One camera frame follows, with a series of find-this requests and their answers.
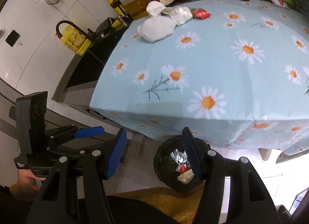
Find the yellow oil container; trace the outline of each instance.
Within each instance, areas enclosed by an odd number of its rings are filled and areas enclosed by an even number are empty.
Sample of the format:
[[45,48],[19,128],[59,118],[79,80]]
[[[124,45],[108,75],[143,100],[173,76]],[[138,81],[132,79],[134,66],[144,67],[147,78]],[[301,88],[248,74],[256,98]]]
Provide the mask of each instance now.
[[[62,31],[59,31],[59,25],[61,23],[68,23],[68,25]],[[56,26],[56,32],[58,38],[76,54],[83,56],[86,50],[91,46],[91,41],[86,38],[86,33],[77,26],[73,26],[70,21],[61,21]]]

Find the table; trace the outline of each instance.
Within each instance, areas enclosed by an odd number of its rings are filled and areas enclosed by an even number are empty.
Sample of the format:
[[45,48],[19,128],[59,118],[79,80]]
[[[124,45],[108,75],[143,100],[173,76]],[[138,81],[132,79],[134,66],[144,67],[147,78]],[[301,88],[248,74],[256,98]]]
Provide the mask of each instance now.
[[188,126],[223,148],[309,148],[309,23],[261,0],[186,3],[211,13],[155,43],[134,21],[104,67],[90,107],[164,141]]

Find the black garbage bag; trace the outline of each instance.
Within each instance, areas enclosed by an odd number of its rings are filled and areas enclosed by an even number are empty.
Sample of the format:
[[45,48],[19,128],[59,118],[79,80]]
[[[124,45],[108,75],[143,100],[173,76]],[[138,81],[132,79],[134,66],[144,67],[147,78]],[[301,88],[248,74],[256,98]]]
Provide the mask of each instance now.
[[[206,144],[203,140],[195,139],[201,141],[210,149],[210,145]],[[158,179],[179,193],[197,188],[203,180],[198,179],[196,176],[187,185],[177,180],[181,173],[176,171],[178,164],[171,157],[171,152],[175,149],[184,152],[181,135],[168,139],[159,146],[154,157],[154,169]]]

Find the chair leg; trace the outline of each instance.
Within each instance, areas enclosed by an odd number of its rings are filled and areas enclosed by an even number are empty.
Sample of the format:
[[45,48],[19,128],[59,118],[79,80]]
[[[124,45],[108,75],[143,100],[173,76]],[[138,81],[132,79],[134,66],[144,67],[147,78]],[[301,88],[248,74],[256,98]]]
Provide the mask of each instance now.
[[271,149],[263,149],[259,148],[260,155],[262,157],[262,160],[267,161],[270,154],[271,154]]

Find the daisy print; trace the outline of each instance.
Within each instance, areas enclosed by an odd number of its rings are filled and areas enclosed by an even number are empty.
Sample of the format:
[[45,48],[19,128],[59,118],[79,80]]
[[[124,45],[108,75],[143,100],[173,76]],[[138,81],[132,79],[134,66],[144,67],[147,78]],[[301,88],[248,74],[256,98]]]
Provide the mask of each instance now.
[[306,28],[306,27],[304,27],[303,30],[304,30],[304,32],[309,36],[309,29]]
[[307,74],[307,76],[309,76],[309,68],[305,65],[305,66],[302,67],[302,69]]
[[302,53],[308,54],[308,47],[304,45],[303,41],[300,40],[297,36],[292,36],[293,43],[298,47]]
[[195,42],[199,42],[200,36],[196,34],[195,32],[191,33],[188,32],[186,35],[180,35],[180,37],[177,37],[176,40],[176,48],[185,49],[185,48],[191,48],[195,47]]
[[139,38],[139,34],[138,34],[138,33],[133,34],[133,35],[132,35],[132,38],[133,38],[133,39]]
[[306,124],[299,124],[299,125],[293,125],[291,128],[287,129],[287,133],[299,133],[302,132],[303,130],[306,130],[308,128],[308,125]]
[[293,81],[294,84],[296,85],[300,85],[300,80],[301,80],[301,77],[298,73],[297,70],[295,70],[295,68],[292,67],[292,65],[288,64],[286,67],[285,67],[285,70],[284,70],[286,73],[288,73],[288,79]]
[[248,43],[246,39],[239,39],[239,41],[234,41],[234,43],[236,46],[231,46],[231,49],[237,50],[235,54],[238,55],[240,61],[248,58],[250,64],[254,64],[254,59],[262,63],[260,57],[265,57],[265,55],[263,54],[264,51],[259,49],[259,45],[254,45],[252,41]]
[[138,73],[136,73],[134,75],[134,77],[135,77],[135,79],[133,80],[134,84],[136,84],[136,85],[139,85],[139,84],[143,85],[143,84],[145,84],[145,81],[148,80],[148,77],[149,77],[148,71],[146,71],[146,70],[139,71]]
[[230,21],[237,23],[239,23],[240,21],[246,21],[245,17],[242,14],[237,14],[235,12],[224,13],[224,16]]
[[129,60],[127,58],[123,58],[117,61],[116,65],[113,66],[113,71],[111,73],[111,76],[116,77],[118,73],[121,74],[122,73],[121,70],[125,70],[128,64],[129,64]]
[[179,87],[181,93],[184,87],[189,87],[188,78],[184,70],[185,67],[179,66],[174,68],[171,64],[161,68],[161,72],[169,77],[169,84]]
[[282,17],[283,19],[287,19],[288,18],[288,16],[286,14],[283,14],[283,13],[280,15],[280,17]]
[[224,24],[222,24],[222,27],[227,28],[227,29],[232,29],[232,28],[235,28],[236,25],[234,22],[225,22]]
[[269,121],[253,121],[250,123],[250,128],[255,131],[260,131],[260,130],[270,130],[274,126],[276,126],[278,122],[269,122]]
[[195,118],[200,119],[205,113],[205,118],[210,119],[211,114],[214,118],[220,119],[220,114],[225,114],[225,110],[222,108],[227,105],[223,94],[218,95],[218,89],[212,90],[211,87],[206,91],[206,87],[202,87],[202,94],[193,92],[197,99],[191,99],[190,102],[193,104],[188,106],[188,111],[197,111]]
[[275,30],[278,30],[280,28],[278,23],[271,18],[262,17],[261,21],[268,28],[274,28]]

